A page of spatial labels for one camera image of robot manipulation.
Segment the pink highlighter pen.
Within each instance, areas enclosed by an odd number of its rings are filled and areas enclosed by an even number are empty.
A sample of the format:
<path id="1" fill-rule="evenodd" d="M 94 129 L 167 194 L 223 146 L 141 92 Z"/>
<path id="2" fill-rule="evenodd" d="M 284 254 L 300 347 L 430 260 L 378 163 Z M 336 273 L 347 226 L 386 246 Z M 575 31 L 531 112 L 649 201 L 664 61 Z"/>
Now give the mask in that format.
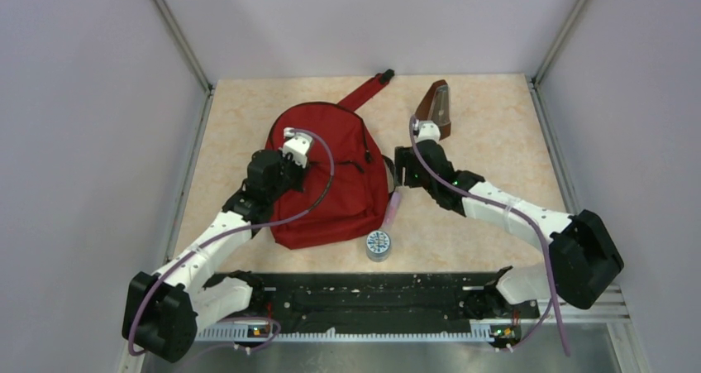
<path id="1" fill-rule="evenodd" d="M 398 190 L 395 190 L 389 198 L 389 203 L 387 205 L 385 215 L 384 215 L 383 228 L 389 229 L 392 227 L 393 222 L 397 216 L 398 208 L 399 208 L 401 201 L 402 201 L 401 193 Z"/>

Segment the red student backpack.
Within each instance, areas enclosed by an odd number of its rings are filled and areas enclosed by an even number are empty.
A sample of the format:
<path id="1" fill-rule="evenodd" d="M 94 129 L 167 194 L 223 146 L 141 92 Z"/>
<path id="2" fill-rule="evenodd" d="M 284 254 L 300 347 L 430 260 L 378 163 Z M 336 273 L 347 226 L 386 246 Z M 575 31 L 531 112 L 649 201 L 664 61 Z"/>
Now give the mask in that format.
<path id="1" fill-rule="evenodd" d="M 270 229 L 288 249 L 349 241 L 379 229 L 391 191 L 392 164 L 380 151 L 357 109 L 389 85 L 394 71 L 376 74 L 338 103 L 300 103 L 281 113 L 269 131 L 266 148 L 284 143 L 284 129 L 319 135 L 324 144 L 308 152 L 302 191 L 289 191 L 274 206 Z"/>

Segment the round blue patterned tin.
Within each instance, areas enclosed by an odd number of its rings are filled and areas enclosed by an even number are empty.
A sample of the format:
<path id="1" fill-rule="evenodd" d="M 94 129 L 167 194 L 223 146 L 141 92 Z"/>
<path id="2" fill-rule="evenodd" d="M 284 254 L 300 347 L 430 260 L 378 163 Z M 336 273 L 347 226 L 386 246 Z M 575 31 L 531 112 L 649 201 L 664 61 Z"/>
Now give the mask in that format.
<path id="1" fill-rule="evenodd" d="M 382 230 L 372 231 L 365 240 L 365 253 L 374 262 L 385 261 L 392 249 L 389 234 Z"/>

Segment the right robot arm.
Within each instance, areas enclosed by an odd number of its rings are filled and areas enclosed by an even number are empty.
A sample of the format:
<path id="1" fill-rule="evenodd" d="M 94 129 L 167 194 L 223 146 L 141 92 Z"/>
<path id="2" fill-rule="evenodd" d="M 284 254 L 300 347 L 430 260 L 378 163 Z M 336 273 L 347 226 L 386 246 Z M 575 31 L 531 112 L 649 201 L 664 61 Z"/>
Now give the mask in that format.
<path id="1" fill-rule="evenodd" d="M 486 286 L 484 304 L 496 317 L 553 294 L 589 309 L 625 266 L 597 213 L 562 213 L 517 198 L 481 175 L 456 170 L 435 141 L 398 147 L 394 158 L 401 185 L 422 188 L 441 208 L 489 222 L 542 252 L 542 263 L 506 267 Z"/>

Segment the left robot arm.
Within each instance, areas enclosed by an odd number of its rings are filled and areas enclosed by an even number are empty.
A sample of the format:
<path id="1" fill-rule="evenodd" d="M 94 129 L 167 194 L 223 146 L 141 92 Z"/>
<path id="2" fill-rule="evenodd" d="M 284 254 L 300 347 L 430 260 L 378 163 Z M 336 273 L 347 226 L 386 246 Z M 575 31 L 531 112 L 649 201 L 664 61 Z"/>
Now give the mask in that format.
<path id="1" fill-rule="evenodd" d="M 260 315 L 265 296 L 241 279 L 209 284 L 224 260 L 267 227 L 295 221 L 310 211 L 273 220 L 274 203 L 299 189 L 308 169 L 308 146 L 253 154 L 242 186 L 206 230 L 155 272 L 137 273 L 128 285 L 122 337 L 130 356 L 151 353 L 168 362 L 187 354 L 204 329 L 240 312 Z"/>

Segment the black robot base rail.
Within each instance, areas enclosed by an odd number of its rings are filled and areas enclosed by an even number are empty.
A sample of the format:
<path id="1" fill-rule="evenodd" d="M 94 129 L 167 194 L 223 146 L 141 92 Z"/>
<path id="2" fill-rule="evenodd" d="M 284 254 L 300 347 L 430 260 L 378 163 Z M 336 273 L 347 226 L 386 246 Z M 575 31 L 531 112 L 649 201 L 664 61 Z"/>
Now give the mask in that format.
<path id="1" fill-rule="evenodd" d="M 272 318 L 284 334 L 418 335 L 466 333 L 489 319 L 538 319 L 531 300 L 509 305 L 495 272 L 468 273 L 252 273 L 216 274 L 248 280 L 253 294 L 239 317 Z"/>

